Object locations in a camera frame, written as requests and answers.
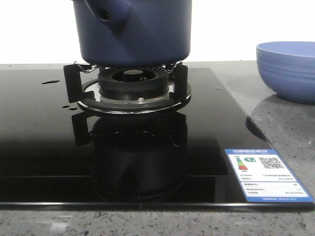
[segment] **black glass cooktop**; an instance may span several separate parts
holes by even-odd
[[[209,68],[189,83],[177,112],[100,118],[68,103],[62,68],[0,70],[0,208],[314,208],[247,202],[225,149],[272,148]]]

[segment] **qr code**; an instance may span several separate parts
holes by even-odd
[[[259,158],[265,169],[284,169],[282,162],[275,157]]]

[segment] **blue bowl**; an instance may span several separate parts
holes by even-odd
[[[256,47],[259,74],[279,97],[315,104],[315,42],[268,42]]]

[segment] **gray speckled countertop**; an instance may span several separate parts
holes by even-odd
[[[190,62],[210,67],[315,196],[315,106],[281,100],[255,61]],[[12,236],[314,236],[315,212],[0,211]]]

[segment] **blue and white label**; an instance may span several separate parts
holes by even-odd
[[[248,202],[314,202],[274,149],[226,149]]]

